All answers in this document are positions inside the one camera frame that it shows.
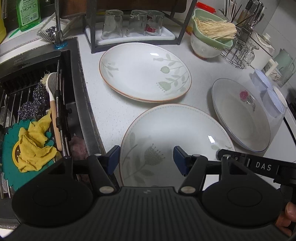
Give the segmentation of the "person's hand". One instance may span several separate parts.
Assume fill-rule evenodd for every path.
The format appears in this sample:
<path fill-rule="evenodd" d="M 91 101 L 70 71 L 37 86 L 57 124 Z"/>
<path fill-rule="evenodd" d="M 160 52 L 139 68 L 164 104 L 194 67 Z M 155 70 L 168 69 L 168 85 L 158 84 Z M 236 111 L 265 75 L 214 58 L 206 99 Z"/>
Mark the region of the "person's hand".
<path fill-rule="evenodd" d="M 285 211 L 278 217 L 275 226 L 279 228 L 283 233 L 289 237 L 292 235 L 292 231 L 288 229 L 288 226 L 296 221 L 296 206 L 292 202 L 288 202 Z"/>

